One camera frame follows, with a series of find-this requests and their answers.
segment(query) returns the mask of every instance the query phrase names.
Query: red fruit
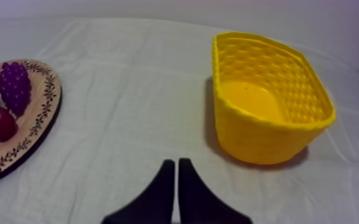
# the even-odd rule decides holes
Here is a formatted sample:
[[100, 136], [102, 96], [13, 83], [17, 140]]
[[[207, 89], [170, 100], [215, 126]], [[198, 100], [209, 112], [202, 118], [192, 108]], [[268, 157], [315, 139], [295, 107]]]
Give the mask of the red fruit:
[[7, 141], [14, 136], [16, 124], [14, 117], [4, 108], [0, 107], [0, 141]]

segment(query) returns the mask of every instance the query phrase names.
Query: yellow object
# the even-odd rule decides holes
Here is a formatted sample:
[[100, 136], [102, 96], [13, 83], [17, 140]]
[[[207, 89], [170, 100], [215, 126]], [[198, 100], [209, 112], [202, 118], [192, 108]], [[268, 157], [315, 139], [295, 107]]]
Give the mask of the yellow object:
[[242, 161], [289, 160], [335, 121], [308, 61], [282, 43], [222, 33], [214, 38], [213, 64], [218, 140]]

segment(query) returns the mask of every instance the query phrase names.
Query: white fabric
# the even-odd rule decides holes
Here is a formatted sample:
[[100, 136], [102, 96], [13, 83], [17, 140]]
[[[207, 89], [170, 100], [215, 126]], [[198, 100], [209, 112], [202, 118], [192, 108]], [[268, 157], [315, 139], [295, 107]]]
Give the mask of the white fabric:
[[288, 166], [244, 165], [221, 153], [211, 125], [211, 39], [222, 31], [120, 18], [0, 22], [0, 61], [42, 60], [64, 92], [43, 145], [0, 180], [0, 223], [99, 223], [180, 157], [257, 224], [359, 223], [359, 75], [294, 45], [338, 119]]

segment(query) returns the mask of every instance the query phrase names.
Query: textured basket wall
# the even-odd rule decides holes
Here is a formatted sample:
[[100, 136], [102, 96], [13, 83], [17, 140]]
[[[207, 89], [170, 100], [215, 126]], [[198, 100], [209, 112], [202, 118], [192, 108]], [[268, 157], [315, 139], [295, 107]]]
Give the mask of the textured basket wall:
[[[214, 38], [213, 63], [218, 140], [240, 160], [286, 161], [335, 120], [333, 104], [314, 70], [286, 45], [258, 35], [223, 33]], [[232, 104], [221, 92], [221, 84], [229, 81], [253, 83], [271, 92], [283, 121]]]

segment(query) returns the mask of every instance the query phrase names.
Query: wooden plate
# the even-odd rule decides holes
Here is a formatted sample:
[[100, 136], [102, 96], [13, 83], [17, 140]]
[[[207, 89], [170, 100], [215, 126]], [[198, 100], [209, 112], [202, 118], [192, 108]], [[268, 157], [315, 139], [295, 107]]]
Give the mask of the wooden plate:
[[[49, 66], [35, 60], [6, 62], [14, 61], [23, 64], [28, 71], [31, 100], [25, 113], [17, 119], [17, 133], [7, 142], [0, 142], [0, 175], [24, 157], [39, 140], [53, 119], [61, 98], [60, 80]], [[1, 97], [0, 105], [5, 107]]]

